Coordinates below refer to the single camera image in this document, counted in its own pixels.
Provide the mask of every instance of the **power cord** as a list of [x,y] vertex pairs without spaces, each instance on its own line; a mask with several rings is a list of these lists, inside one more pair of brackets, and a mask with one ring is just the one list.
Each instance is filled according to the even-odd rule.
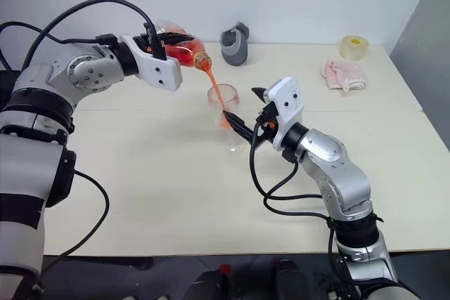
[[[20,22],[20,21],[8,21],[8,22],[4,22],[3,24],[0,25],[0,34],[3,32],[3,30],[7,27],[11,27],[11,26],[19,26],[19,27],[25,27],[25,28],[29,28],[30,30],[36,31],[38,33],[42,33],[42,30],[36,26],[27,24],[26,22]],[[56,37],[54,37],[51,34],[46,34],[46,37],[53,40],[54,42],[58,43],[58,44],[97,44],[98,40],[97,39],[65,39],[65,40],[60,40]],[[6,70],[8,70],[9,72],[12,72],[13,69],[11,68],[11,66],[8,64],[8,61],[6,61],[3,53],[1,52],[0,49],[0,62],[1,64],[6,68]]]
[[63,21],[64,19],[66,19],[66,17],[68,17],[69,15],[72,15],[73,13],[86,8],[88,6],[92,6],[95,4],[100,4],[100,3],[116,3],[116,4],[120,4],[123,6],[126,6],[134,11],[136,11],[139,15],[141,15],[144,20],[146,21],[146,23],[144,24],[144,26],[146,27],[147,31],[148,31],[148,36],[150,37],[150,43],[152,46],[152,54],[155,58],[161,59],[161,60],[166,60],[167,56],[164,50],[164,47],[161,44],[160,38],[156,32],[156,28],[153,24],[153,22],[150,20],[150,18],[148,17],[148,15],[142,11],[138,6],[126,1],[126,0],[86,0],[83,1],[80,4],[77,4],[71,8],[69,8],[68,10],[66,10],[65,12],[61,13],[60,15],[58,15],[55,19],[53,19],[39,34],[39,36],[34,40],[33,45],[31,45],[27,56],[25,57],[25,61],[23,62],[22,65],[22,71],[27,68],[28,66],[30,66],[31,63],[31,59],[33,58],[34,53],[37,50],[37,47],[39,46],[39,44],[42,42],[42,40],[44,40],[45,36],[50,33],[50,31],[57,25],[59,24],[61,21]]
[[108,194],[106,193],[105,189],[103,189],[103,187],[100,185],[99,182],[97,182],[95,179],[93,179],[92,177],[83,174],[80,171],[75,170],[75,174],[87,179],[88,181],[90,181],[91,183],[93,183],[101,192],[101,194],[103,195],[103,198],[105,198],[105,211],[103,212],[102,216],[100,217],[100,219],[98,220],[97,224],[92,228],[92,230],[83,238],[81,239],[78,244],[76,244],[75,246],[71,247],[70,249],[68,249],[66,252],[63,252],[62,254],[60,254],[59,256],[57,256],[55,259],[53,259],[52,261],[50,261],[50,263],[45,266],[42,269],[42,275],[44,276],[46,273],[48,273],[49,270],[51,270],[59,261],[63,260],[64,258],[66,258],[69,254],[75,252],[77,249],[79,249],[85,242],[87,242],[89,240],[90,237],[92,237],[92,235],[97,231],[97,229],[100,227],[100,225],[102,224],[102,222],[105,220],[106,216],[108,215],[109,209],[110,209],[110,200],[108,198]]
[[306,199],[306,198],[322,198],[322,196],[314,195],[314,194],[303,194],[303,195],[293,195],[293,196],[273,196],[273,194],[279,188],[281,188],[283,185],[285,185],[297,173],[298,162],[294,163],[294,169],[289,174],[289,176],[284,178],[278,184],[276,184],[267,193],[262,189],[261,185],[259,184],[258,177],[256,175],[256,170],[255,170],[255,150],[257,147],[257,137],[258,137],[258,131],[259,131],[260,126],[261,126],[261,124],[259,122],[256,122],[255,127],[253,129],[252,142],[250,144],[250,173],[252,174],[252,180],[256,186],[256,189],[264,197],[264,199],[263,199],[264,206],[269,211],[272,211],[276,214],[282,214],[284,216],[313,216],[313,217],[322,218],[327,221],[328,220],[327,216],[317,213],[317,212],[286,212],[286,211],[277,210],[269,205],[268,200],[301,200],[301,199]]

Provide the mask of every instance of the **roll of tape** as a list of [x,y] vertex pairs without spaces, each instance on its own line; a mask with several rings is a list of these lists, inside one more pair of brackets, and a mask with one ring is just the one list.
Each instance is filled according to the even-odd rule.
[[349,35],[342,40],[339,54],[344,59],[360,60],[367,54],[368,41],[363,37]]

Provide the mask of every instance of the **pouring liquid stream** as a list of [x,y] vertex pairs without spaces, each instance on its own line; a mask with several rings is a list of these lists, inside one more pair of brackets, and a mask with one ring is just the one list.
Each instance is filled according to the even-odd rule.
[[[225,105],[225,102],[224,102],[224,98],[223,98],[223,96],[222,96],[222,94],[220,92],[220,88],[217,85],[216,78],[214,77],[214,73],[212,72],[211,64],[210,63],[206,63],[206,62],[201,62],[199,68],[202,71],[204,71],[208,75],[208,77],[210,78],[211,83],[212,83],[212,88],[214,88],[214,91],[215,91],[215,93],[217,95],[217,98],[219,99],[219,102],[220,102],[220,104],[222,106],[222,110],[227,110],[228,111],[228,108],[227,108],[227,106]],[[225,118],[225,116],[223,114],[220,117],[219,126],[221,128],[223,128],[223,129],[231,129],[231,125],[228,123],[228,121],[226,121],[226,118]]]

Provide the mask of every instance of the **floor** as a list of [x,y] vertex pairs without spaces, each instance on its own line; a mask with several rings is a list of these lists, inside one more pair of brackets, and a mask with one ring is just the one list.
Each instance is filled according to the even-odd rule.
[[[270,278],[273,261],[281,257],[302,267],[313,299],[326,299],[324,290],[334,281],[326,255],[287,254],[158,257],[148,270],[110,263],[63,261],[44,279],[44,300],[120,300],[129,295],[139,300],[156,300],[166,294],[171,300],[181,300],[201,273],[217,269],[223,263],[232,265],[232,274],[251,275],[263,285]],[[423,300],[449,298],[450,251],[398,254],[393,262],[402,281]]]

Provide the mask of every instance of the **clear drinking glass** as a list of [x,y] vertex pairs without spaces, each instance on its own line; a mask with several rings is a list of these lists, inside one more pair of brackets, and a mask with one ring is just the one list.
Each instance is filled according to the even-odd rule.
[[245,149],[245,140],[240,137],[230,126],[223,114],[223,110],[238,113],[239,95],[236,88],[230,84],[218,84],[208,91],[208,105],[213,115],[214,123],[219,129],[221,138],[226,144],[226,149],[231,153],[239,153]]

